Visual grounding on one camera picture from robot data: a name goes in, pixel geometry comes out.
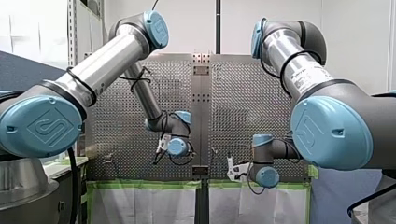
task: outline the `black cable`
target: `black cable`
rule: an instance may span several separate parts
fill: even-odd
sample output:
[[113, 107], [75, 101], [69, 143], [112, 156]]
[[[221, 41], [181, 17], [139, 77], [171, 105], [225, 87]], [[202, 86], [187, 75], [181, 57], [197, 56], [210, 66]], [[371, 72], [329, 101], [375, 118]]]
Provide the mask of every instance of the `black cable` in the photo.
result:
[[151, 74], [151, 71], [146, 66], [143, 66], [142, 71], [140, 71], [137, 77], [119, 77], [119, 78], [124, 80], [134, 81], [134, 83], [131, 85], [131, 92], [134, 92], [134, 86], [137, 84], [138, 81], [147, 81], [148, 83], [151, 83], [151, 79], [142, 77], [146, 71], [149, 74]]
[[91, 87], [90, 87], [87, 83], [85, 83], [85, 82], [82, 81], [78, 76], [76, 76], [76, 74], [74, 74], [74, 73], [72, 72], [72, 68], [73, 68], [73, 67], [67, 67], [67, 68], [66, 68], [66, 73], [69, 74], [73, 79], [75, 79], [75, 80], [77, 80], [79, 83], [81, 83], [81, 85], [83, 85], [83, 86], [91, 93], [92, 102], [91, 102], [90, 106], [94, 105], [94, 104], [96, 103], [96, 101], [97, 101], [97, 96], [96, 96], [95, 91], [94, 91], [93, 89], [91, 89]]
[[290, 92], [286, 89], [285, 83], [284, 83], [284, 76], [285, 76], [285, 70], [286, 67], [288, 66], [289, 62], [291, 62], [291, 60], [295, 59], [297, 56], [305, 54], [305, 53], [309, 53], [309, 54], [313, 54], [318, 58], [318, 62], [321, 62], [321, 57], [318, 53], [316, 53], [315, 51], [311, 50], [311, 49], [304, 49], [300, 52], [297, 53], [293, 53], [289, 56], [289, 58], [282, 64], [282, 67], [280, 69], [280, 73], [279, 73], [279, 77], [280, 77], [280, 85], [283, 89], [283, 91], [289, 96], [289, 98], [291, 98], [291, 94]]
[[261, 195], [261, 194], [265, 191], [265, 188], [262, 188], [262, 191], [257, 192], [257, 191], [254, 191], [254, 189], [250, 186], [250, 181], [249, 181], [249, 179], [250, 179], [250, 172], [251, 172], [251, 168], [253, 168], [253, 167], [251, 166], [251, 164], [252, 164], [252, 162], [248, 165], [248, 168], [247, 168], [247, 185], [248, 185], [248, 187], [250, 188], [250, 191], [251, 191], [252, 193], [254, 193], [254, 194], [256, 194], [256, 195]]
[[264, 41], [264, 23], [266, 22], [266, 18], [262, 18], [262, 22], [261, 22], [261, 26], [260, 26], [260, 42], [259, 42], [259, 53], [260, 53], [260, 64], [262, 65], [262, 69], [264, 70], [264, 72], [268, 75], [270, 75], [271, 77], [274, 78], [279, 78], [279, 76], [275, 75], [274, 73], [270, 72], [266, 67], [265, 64], [262, 60], [262, 42]]
[[157, 6], [158, 0], [155, 1], [154, 6], [152, 6], [152, 10], [154, 11], [155, 7]]
[[73, 148], [67, 149], [70, 158], [70, 167], [72, 171], [72, 212], [70, 214], [70, 224], [76, 223], [78, 208], [78, 168]]
[[6, 100], [17, 98], [23, 93], [23, 91], [10, 91], [0, 94], [0, 103], [3, 103]]
[[349, 215], [349, 217], [352, 217], [353, 209], [355, 209], [356, 207], [358, 207], [359, 205], [361, 205], [363, 203], [367, 203], [367, 202], [371, 201], [372, 199], [377, 198], [377, 197], [379, 197], [379, 196], [381, 196], [383, 194], [386, 194], [386, 193], [388, 193], [388, 192], [390, 192], [390, 191], [392, 191], [394, 189], [396, 189], [396, 184], [393, 184], [393, 185], [391, 185], [391, 186], [389, 186], [389, 187], [387, 187], [385, 189], [381, 189], [380, 191], [378, 191], [378, 192], [376, 192], [376, 193], [374, 193], [374, 194], [372, 194], [372, 195], [370, 195], [368, 197], [365, 197], [365, 198], [359, 200], [356, 203], [353, 203], [346, 210], [347, 214]]
[[189, 131], [189, 134], [188, 135], [190, 135], [190, 133], [191, 133], [191, 129], [190, 129], [190, 125], [186, 122], [186, 121], [184, 121], [184, 119], [182, 119], [178, 114], [176, 114], [176, 113], [170, 113], [169, 114], [170, 116], [176, 116], [183, 124], [184, 124], [184, 126], [186, 126], [186, 128], [187, 128], [187, 130]]
[[[294, 163], [294, 164], [297, 164], [297, 163], [299, 163], [301, 161], [301, 155], [298, 152], [297, 148], [292, 143], [288, 142], [285, 139], [281, 139], [281, 138], [276, 138], [274, 140], [281, 141], [281, 142], [283, 142], [285, 144], [285, 148], [286, 148], [285, 157], [286, 157], [286, 160], [288, 160], [289, 162]], [[288, 156], [289, 156], [289, 147], [291, 147], [291, 149], [293, 149], [294, 153], [296, 153], [297, 161], [292, 161], [291, 159], [288, 158]]]
[[[192, 146], [192, 143], [191, 143], [191, 142], [188, 142], [188, 144], [190, 145], [191, 153], [193, 153], [193, 152], [194, 152], [194, 147]], [[190, 162], [192, 162], [193, 157], [190, 157], [190, 159], [189, 159], [188, 161], [186, 161], [186, 162], [177, 163], [177, 162], [175, 162], [175, 161], [173, 160], [172, 156], [169, 155], [169, 160], [170, 160], [174, 165], [176, 165], [176, 166], [184, 166], [184, 165], [187, 165], [187, 164], [189, 164]]]

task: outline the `robotic arm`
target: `robotic arm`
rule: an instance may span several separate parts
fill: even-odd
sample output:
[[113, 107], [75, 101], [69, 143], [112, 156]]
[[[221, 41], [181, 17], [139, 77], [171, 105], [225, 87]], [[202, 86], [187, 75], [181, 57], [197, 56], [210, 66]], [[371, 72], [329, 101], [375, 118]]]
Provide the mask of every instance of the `robotic arm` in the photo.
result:
[[[251, 170], [239, 165], [251, 180], [273, 188], [279, 181], [273, 159], [300, 156], [318, 167], [342, 171], [395, 169], [396, 94], [370, 96], [353, 82], [331, 76], [322, 67], [326, 63], [324, 38], [313, 24], [258, 22], [252, 56], [274, 67], [292, 98], [293, 110], [291, 137], [253, 136]], [[231, 179], [235, 167], [229, 163]]]
[[86, 109], [124, 73], [145, 112], [148, 129], [171, 134], [163, 147], [170, 155], [188, 155], [190, 113], [164, 114], [149, 84], [141, 81], [145, 70], [137, 63], [166, 47], [168, 37], [163, 17], [155, 11], [126, 18], [112, 27], [108, 43], [57, 80], [44, 80], [19, 97], [3, 98], [2, 153], [43, 158], [67, 150], [79, 136]]

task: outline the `green tape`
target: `green tape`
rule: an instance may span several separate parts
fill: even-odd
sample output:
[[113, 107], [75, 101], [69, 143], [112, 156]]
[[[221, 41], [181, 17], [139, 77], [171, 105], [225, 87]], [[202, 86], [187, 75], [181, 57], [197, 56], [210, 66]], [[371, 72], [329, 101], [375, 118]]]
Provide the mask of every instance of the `green tape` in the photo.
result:
[[[250, 182], [251, 187], [259, 187], [258, 184], [253, 181]], [[238, 183], [232, 182], [231, 180], [210, 180], [209, 182], [210, 188], [215, 189], [232, 189], [232, 188], [245, 188], [248, 187], [248, 182]], [[279, 183], [276, 186], [277, 189], [308, 189], [310, 188], [309, 183]]]
[[81, 195], [81, 203], [85, 203], [88, 201], [88, 196], [87, 194]]
[[[86, 159], [85, 157], [76, 157], [76, 162], [83, 161], [85, 159]], [[60, 161], [60, 164], [61, 165], [70, 165], [70, 160], [68, 158], [67, 159], [63, 159], [63, 160]]]
[[306, 189], [306, 202], [305, 202], [305, 224], [309, 224], [311, 222], [311, 189], [312, 186], [309, 184], [309, 187]]
[[198, 189], [200, 181], [111, 180], [88, 182], [89, 189]]
[[314, 165], [308, 165], [308, 176], [319, 179], [319, 170]]
[[93, 197], [93, 189], [88, 188], [87, 185], [87, 213], [88, 213], [88, 223], [91, 224], [92, 220], [92, 197]]

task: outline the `pegboard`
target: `pegboard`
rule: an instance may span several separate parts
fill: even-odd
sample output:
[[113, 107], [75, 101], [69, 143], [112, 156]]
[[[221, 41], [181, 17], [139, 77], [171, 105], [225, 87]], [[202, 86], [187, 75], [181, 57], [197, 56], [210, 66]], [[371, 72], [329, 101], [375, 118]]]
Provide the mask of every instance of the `pegboard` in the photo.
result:
[[[146, 77], [162, 110], [190, 111], [191, 63], [191, 55], [161, 55], [142, 62], [151, 71]], [[147, 131], [144, 121], [128, 82], [116, 80], [99, 97], [87, 122], [87, 153], [94, 156], [87, 173], [90, 180], [191, 179], [189, 165], [175, 166], [167, 157], [152, 164], [160, 134]]]
[[[142, 64], [152, 71], [150, 86], [163, 110], [191, 112], [191, 141], [200, 152], [192, 164], [209, 164], [210, 178], [227, 178], [228, 152], [235, 161], [250, 160], [253, 134], [284, 136], [290, 100], [278, 80], [265, 75], [249, 56], [206, 55], [209, 73], [199, 76], [194, 74], [197, 57], [156, 55]], [[143, 111], [129, 89], [127, 81], [117, 80], [89, 113], [87, 147], [95, 159], [88, 178], [191, 180], [190, 165], [175, 166], [167, 158], [152, 165], [159, 135], [145, 130]], [[276, 160], [275, 167], [282, 181], [307, 177], [304, 163]]]
[[[250, 56], [211, 58], [209, 121], [210, 178], [227, 178], [227, 154], [234, 162], [251, 161], [253, 134], [284, 137], [289, 130], [291, 100], [279, 80], [263, 72]], [[281, 181], [305, 181], [307, 165], [275, 160]]]

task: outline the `robot logo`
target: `robot logo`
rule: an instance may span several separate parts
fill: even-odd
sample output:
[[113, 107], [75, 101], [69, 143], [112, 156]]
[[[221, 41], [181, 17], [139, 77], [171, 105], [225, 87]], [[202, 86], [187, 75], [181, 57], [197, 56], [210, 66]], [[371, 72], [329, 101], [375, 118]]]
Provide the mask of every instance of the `robot logo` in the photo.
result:
[[320, 129], [308, 115], [305, 115], [301, 118], [295, 133], [305, 147], [310, 148], [315, 144], [314, 133], [320, 133]]
[[157, 20], [154, 24], [155, 30], [161, 36], [162, 39], [167, 37], [167, 32], [165, 28], [165, 23], [163, 20]]
[[56, 108], [52, 108], [33, 121], [29, 132], [49, 147], [54, 147], [69, 132], [73, 125]]

